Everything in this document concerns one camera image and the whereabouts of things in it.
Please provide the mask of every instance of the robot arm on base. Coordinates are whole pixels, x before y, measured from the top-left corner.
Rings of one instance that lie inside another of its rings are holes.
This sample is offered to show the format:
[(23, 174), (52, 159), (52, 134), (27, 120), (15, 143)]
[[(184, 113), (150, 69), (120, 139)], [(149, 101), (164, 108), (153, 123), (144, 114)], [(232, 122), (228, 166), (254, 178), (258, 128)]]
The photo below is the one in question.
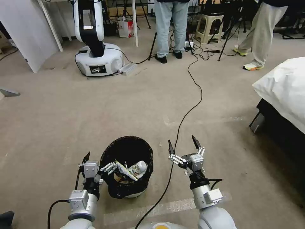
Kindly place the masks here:
[[(91, 25), (85, 25), (84, 10), (90, 11)], [(85, 76), (107, 76), (123, 67), (120, 47), (104, 43), (103, 5), (101, 0), (74, 0), (76, 38), (87, 46), (75, 55), (75, 62)]]

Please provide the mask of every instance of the yellow sneaker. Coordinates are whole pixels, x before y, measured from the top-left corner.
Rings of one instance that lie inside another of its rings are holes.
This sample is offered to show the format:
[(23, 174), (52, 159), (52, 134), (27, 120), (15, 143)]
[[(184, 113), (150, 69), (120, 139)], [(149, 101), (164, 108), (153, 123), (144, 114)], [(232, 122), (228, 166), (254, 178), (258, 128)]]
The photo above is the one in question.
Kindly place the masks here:
[(244, 65), (242, 68), (245, 70), (248, 70), (248, 71), (254, 71), (256, 69), (262, 69), (262, 68), (264, 68), (264, 66), (256, 66), (255, 64), (250, 63), (250, 64)]
[(234, 46), (233, 51), (234, 51), (234, 52), (237, 52), (240, 56), (246, 56), (246, 55), (248, 55), (247, 52), (241, 52), (240, 50), (238, 50), (238, 46), (237, 46), (237, 45)]

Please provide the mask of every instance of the light blue jeans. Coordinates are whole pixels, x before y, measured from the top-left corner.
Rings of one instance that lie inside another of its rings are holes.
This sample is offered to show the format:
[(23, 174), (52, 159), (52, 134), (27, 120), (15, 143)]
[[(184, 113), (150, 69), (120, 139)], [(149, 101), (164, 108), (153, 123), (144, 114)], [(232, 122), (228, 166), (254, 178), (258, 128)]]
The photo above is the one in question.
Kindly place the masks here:
[(186, 24), (187, 24), (187, 11), (188, 2), (157, 2), (155, 1), (155, 14), (156, 14), (156, 30), (157, 30), (157, 43), (158, 43), (158, 58), (164, 57), (168, 54), (168, 32), (171, 18), (174, 22), (174, 37), (175, 49), (174, 52), (183, 52), (185, 37), (186, 37)]

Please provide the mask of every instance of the plastic bottle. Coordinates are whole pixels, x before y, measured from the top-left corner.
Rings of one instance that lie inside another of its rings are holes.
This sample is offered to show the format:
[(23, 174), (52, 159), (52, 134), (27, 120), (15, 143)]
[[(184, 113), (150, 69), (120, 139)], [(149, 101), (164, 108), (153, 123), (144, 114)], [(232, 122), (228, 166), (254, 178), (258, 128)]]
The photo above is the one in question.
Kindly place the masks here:
[(139, 161), (138, 163), (131, 166), (128, 171), (130, 171), (133, 175), (137, 176), (147, 169), (147, 165), (144, 161)]

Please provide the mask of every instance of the trash can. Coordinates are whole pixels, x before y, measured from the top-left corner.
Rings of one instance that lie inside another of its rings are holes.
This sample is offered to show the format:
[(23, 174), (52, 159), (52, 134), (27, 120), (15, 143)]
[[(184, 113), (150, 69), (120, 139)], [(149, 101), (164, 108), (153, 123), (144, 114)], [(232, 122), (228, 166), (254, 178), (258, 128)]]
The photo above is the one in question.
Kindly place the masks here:
[(113, 141), (104, 151), (100, 165), (106, 166), (108, 163), (117, 160), (121, 164), (131, 167), (139, 161), (144, 161), (147, 169), (142, 177), (137, 181), (130, 181), (124, 184), (117, 181), (112, 173), (104, 180), (108, 185), (109, 195), (113, 198), (122, 199), (124, 197), (136, 197), (145, 191), (149, 178), (153, 172), (153, 150), (142, 138), (135, 136), (125, 136)]

